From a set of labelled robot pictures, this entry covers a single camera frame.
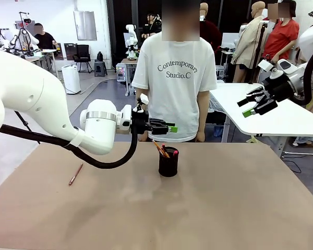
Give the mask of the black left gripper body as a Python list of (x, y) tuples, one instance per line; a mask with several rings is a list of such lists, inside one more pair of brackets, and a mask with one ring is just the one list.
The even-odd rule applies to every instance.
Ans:
[(131, 111), (131, 134), (144, 134), (149, 122), (149, 113), (147, 110)]

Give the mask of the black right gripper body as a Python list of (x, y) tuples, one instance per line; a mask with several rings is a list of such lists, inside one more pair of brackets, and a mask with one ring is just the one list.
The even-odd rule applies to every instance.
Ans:
[(263, 86), (275, 101), (283, 101), (291, 98), (295, 93), (294, 87), (291, 86), (291, 81), (285, 74), (276, 79), (265, 78), (263, 80)]

